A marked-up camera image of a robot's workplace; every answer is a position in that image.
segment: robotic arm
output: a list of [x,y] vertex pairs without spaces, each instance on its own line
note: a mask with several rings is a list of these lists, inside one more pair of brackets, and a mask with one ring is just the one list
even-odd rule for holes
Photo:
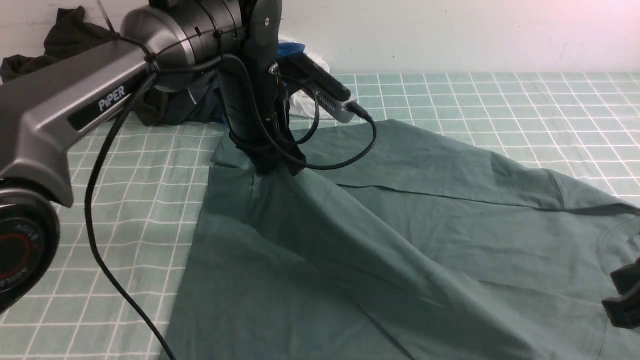
[[[67,151],[146,90],[139,89],[145,79],[174,92],[217,76],[232,138],[258,171],[285,163],[294,175],[304,167],[276,63],[281,0],[149,3],[125,16],[112,41],[0,86],[0,313],[38,282],[56,253],[51,202],[74,201]],[[362,110],[344,91],[340,99],[319,93],[343,122],[351,119],[347,106]]]

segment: green t-shirt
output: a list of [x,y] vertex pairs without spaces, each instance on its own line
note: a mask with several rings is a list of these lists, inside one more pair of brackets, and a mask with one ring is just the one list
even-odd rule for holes
[[[225,137],[168,328],[180,359],[633,359],[609,324],[638,210],[402,122],[264,177]],[[310,163],[364,148],[320,129]]]

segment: black wire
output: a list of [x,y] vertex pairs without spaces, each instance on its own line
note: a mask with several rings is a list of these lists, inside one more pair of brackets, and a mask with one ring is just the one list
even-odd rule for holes
[[113,276],[111,271],[109,271],[109,268],[104,263],[104,260],[102,260],[95,241],[93,217],[91,212],[93,189],[95,188],[95,184],[98,180],[98,176],[100,175],[100,170],[104,164],[104,160],[107,157],[107,153],[109,152],[109,148],[113,144],[113,140],[120,131],[122,124],[124,124],[125,120],[127,119],[129,112],[131,112],[131,110],[133,109],[134,104],[152,86],[153,82],[156,80],[156,77],[156,74],[151,73],[149,77],[142,83],[142,85],[140,85],[140,87],[136,89],[136,91],[127,100],[124,108],[122,109],[122,112],[114,121],[113,126],[111,126],[111,130],[109,130],[107,137],[104,139],[104,143],[102,144],[100,152],[98,153],[98,158],[95,160],[95,164],[93,165],[91,176],[89,177],[89,182],[86,187],[86,193],[84,193],[84,219],[86,222],[87,235],[89,237],[89,247],[91,248],[91,253],[93,254],[95,262],[98,263],[98,266],[107,277],[107,279],[109,279],[111,284],[116,288],[116,290],[118,290],[122,297],[131,305],[131,307],[134,308],[134,310],[136,310],[136,312],[145,321],[145,323],[147,323],[151,331],[154,333],[154,335],[156,335],[158,341],[160,341],[160,344],[162,345],[162,348],[166,352],[169,359],[175,360],[173,352],[169,348],[169,345],[166,343],[166,340],[164,340],[160,331],[158,331],[157,327],[154,325],[153,321],[151,321],[147,314],[145,314],[145,312],[142,310],[142,308],[140,308],[136,301],[131,298],[131,296],[127,293],[127,290],[125,290],[122,285],[120,285],[115,276]]
[[[202,36],[208,32],[214,32],[212,31],[206,31],[204,33],[200,33],[197,35],[194,35],[192,37],[189,37],[187,39],[181,40],[180,42],[176,42],[166,48],[164,48],[163,50],[161,50],[159,53],[157,54],[152,54],[151,58],[149,59],[149,61],[154,61],[153,58],[157,58],[158,55],[162,54],[163,52],[169,50],[170,48],[179,45],[181,43],[183,43],[184,41],[190,40],[191,38],[194,37],[198,37],[198,36]],[[219,64],[221,64],[223,61],[233,61],[236,62],[242,72],[243,75],[243,81],[245,83],[245,85],[247,86],[247,89],[249,90],[249,94],[250,94],[250,99],[252,100],[252,110],[254,112],[256,121],[258,122],[258,125],[260,127],[260,130],[262,131],[263,135],[267,138],[267,140],[269,141],[269,143],[275,147],[275,149],[280,153],[281,156],[283,156],[284,158],[288,159],[289,161],[293,162],[293,163],[297,163],[299,165],[302,165],[306,168],[311,168],[314,170],[334,170],[334,169],[338,169],[338,168],[342,168],[345,166],[348,166],[356,161],[358,161],[360,158],[362,158],[363,156],[365,156],[374,146],[375,142],[376,142],[376,138],[377,138],[377,129],[376,129],[376,124],[374,123],[373,119],[371,118],[371,116],[361,107],[359,107],[357,104],[355,104],[355,107],[352,109],[352,111],[354,113],[356,113],[358,116],[362,117],[364,120],[366,120],[368,123],[370,123],[371,125],[371,129],[373,131],[373,138],[371,140],[371,143],[358,155],[356,155],[354,158],[351,158],[350,160],[347,160],[345,162],[336,164],[336,165],[312,165],[309,163],[305,163],[304,161],[300,161],[296,158],[294,158],[293,156],[289,155],[286,151],[284,151],[275,141],[274,139],[271,137],[271,135],[269,134],[269,132],[267,131],[262,118],[260,116],[260,111],[258,110],[257,104],[255,102],[255,94],[253,92],[253,87],[251,84],[251,79],[249,77],[249,73],[247,72],[246,67],[244,66],[244,63],[242,62],[242,60],[240,60],[237,56],[231,55],[231,54],[222,54],[220,56],[217,56],[211,60],[205,61],[201,64],[198,65],[194,65],[191,67],[186,67],[186,68],[180,68],[180,69],[170,69],[170,70],[161,70],[158,69],[157,67],[154,67],[151,69],[149,76],[147,77],[146,80],[144,80],[144,82],[142,82],[142,84],[140,85],[140,87],[138,87],[136,89],[136,91],[131,95],[131,97],[127,100],[127,102],[125,103],[125,106],[122,109],[122,112],[119,114],[118,118],[114,121],[113,125],[111,126],[111,129],[109,130],[109,133],[107,134],[104,143],[102,144],[102,147],[100,148],[100,151],[98,153],[97,159],[95,161],[95,164],[93,165],[92,171],[91,171],[91,175],[89,177],[89,181],[87,184],[87,189],[84,195],[84,218],[85,218],[85,222],[86,222],[86,228],[87,228],[87,235],[88,235],[88,241],[89,241],[89,247],[91,248],[91,252],[93,254],[93,258],[95,259],[95,262],[98,264],[98,266],[100,267],[100,269],[102,270],[102,272],[104,273],[104,275],[107,277],[107,279],[109,279],[110,283],[113,285],[114,288],[116,288],[116,290],[118,290],[118,292],[121,294],[121,296],[129,303],[129,305],[131,305],[131,307],[133,307],[133,309],[138,313],[138,315],[140,315],[140,317],[144,320],[144,322],[147,324],[147,326],[149,327],[149,329],[154,333],[154,335],[156,336],[156,338],[158,339],[158,341],[160,342],[160,345],[162,346],[162,348],[164,349],[164,351],[166,352],[167,356],[169,357],[169,360],[176,360],[175,355],[173,354],[171,348],[169,347],[169,344],[167,344],[166,340],[164,339],[163,335],[160,333],[160,331],[157,329],[157,327],[154,325],[153,321],[148,317],[148,315],[144,312],[144,310],[142,310],[142,308],[140,308],[140,306],[136,303],[136,301],[127,293],[127,290],[125,290],[122,285],[120,285],[120,283],[118,282],[118,280],[115,278],[115,276],[111,273],[111,271],[109,270],[109,268],[107,267],[107,265],[105,264],[104,260],[102,259],[102,257],[100,256],[100,252],[98,251],[98,246],[96,244],[96,239],[95,239],[95,231],[93,228],[93,216],[92,216],[92,198],[93,198],[93,191],[95,189],[95,185],[97,183],[98,177],[100,175],[100,171],[102,169],[102,166],[104,165],[104,160],[106,159],[107,153],[109,152],[109,149],[111,148],[112,144],[113,144],[113,140],[116,138],[118,132],[120,131],[120,128],[122,127],[122,125],[124,124],[125,120],[127,119],[128,114],[133,110],[133,107],[136,103],[136,101],[142,97],[144,95],[144,93],[152,86],[152,84],[154,83],[154,81],[156,80],[156,78],[158,77],[158,75],[163,75],[163,74],[189,74],[189,73],[197,73],[197,72],[207,72],[210,71],[212,69],[214,69],[215,67],[217,67]],[[306,141],[308,141],[317,131],[318,126],[319,126],[319,104],[317,101],[317,94],[316,91],[314,91],[314,89],[310,88],[308,85],[301,83],[295,79],[291,79],[291,78],[282,78],[286,81],[292,82],[292,83],[297,83],[298,86],[301,86],[305,89],[307,89],[309,92],[311,92],[314,96],[314,102],[316,104],[316,114],[314,116],[314,122],[312,124],[312,127],[310,128],[309,132],[300,140],[295,141],[296,145],[305,143]],[[233,135],[233,132],[230,131],[230,136],[232,138],[234,138],[235,136]],[[239,139],[236,139],[238,141],[238,144],[242,144],[242,141],[240,141]],[[249,149],[254,149],[255,151],[259,151],[262,152],[261,149],[258,148],[254,148],[251,147],[247,144],[245,144],[245,147],[249,148]]]
[[296,140],[296,142],[295,142],[296,145],[302,145],[305,142],[309,141],[309,139],[311,139],[312,136],[315,135],[316,131],[318,130],[318,126],[320,125],[320,105],[318,103],[317,92],[311,86],[308,86],[307,84],[305,84],[302,81],[298,81],[296,79],[289,78],[289,77],[283,76],[283,75],[280,75],[280,79],[283,79],[284,81],[289,82],[289,83],[294,83],[295,85],[298,85],[301,88],[304,88],[305,90],[307,90],[308,92],[313,94],[314,104],[316,105],[316,112],[314,114],[314,121],[311,124],[311,128],[306,133],[306,135],[303,136],[302,138],[300,138],[300,140]]

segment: green grid mat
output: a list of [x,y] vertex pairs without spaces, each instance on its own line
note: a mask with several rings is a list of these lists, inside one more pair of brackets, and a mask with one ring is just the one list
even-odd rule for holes
[[[576,177],[640,205],[640,74],[348,74],[376,120],[397,119]],[[308,128],[295,118],[291,127]],[[323,120],[322,126],[336,126]],[[223,128],[128,121],[96,187],[99,249],[164,331]],[[69,153],[76,205],[36,288],[0,317],[0,359],[153,359],[159,345],[91,257],[80,204],[108,125]]]

